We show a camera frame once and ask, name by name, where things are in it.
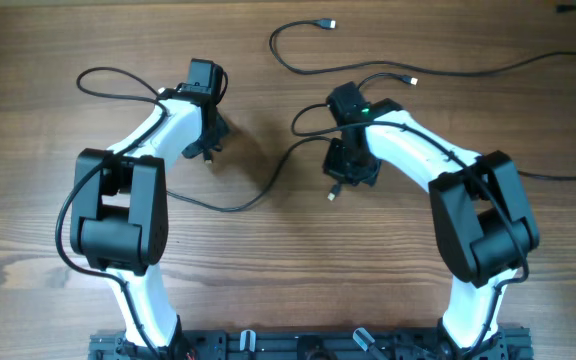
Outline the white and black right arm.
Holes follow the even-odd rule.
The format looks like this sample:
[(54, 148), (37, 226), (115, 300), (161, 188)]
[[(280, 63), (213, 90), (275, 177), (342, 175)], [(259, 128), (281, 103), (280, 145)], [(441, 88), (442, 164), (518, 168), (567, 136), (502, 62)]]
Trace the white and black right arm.
[(340, 137), (323, 164), (336, 185), (372, 186), (383, 162), (398, 168), (430, 198), (438, 251), (453, 275), (437, 329), (443, 359), (530, 359), (525, 329), (501, 329), (505, 289), (524, 282), (528, 254), (540, 242), (519, 172), (510, 157), (455, 146), (416, 122), (391, 99), (368, 102), (349, 82), (326, 98)]

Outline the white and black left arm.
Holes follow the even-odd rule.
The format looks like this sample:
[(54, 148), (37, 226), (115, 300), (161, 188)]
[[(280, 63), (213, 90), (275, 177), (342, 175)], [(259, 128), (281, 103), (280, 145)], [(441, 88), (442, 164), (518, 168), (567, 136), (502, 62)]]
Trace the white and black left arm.
[(153, 113), (128, 137), (77, 158), (75, 186), (63, 211), (71, 216), (72, 250), (84, 274), (110, 285), (126, 329), (112, 355), (128, 359), (194, 359), (163, 285), (159, 261), (168, 238), (166, 173), (179, 157), (211, 161), (229, 132), (218, 113), (228, 83), (223, 68), (194, 59), (188, 78), (156, 91)]

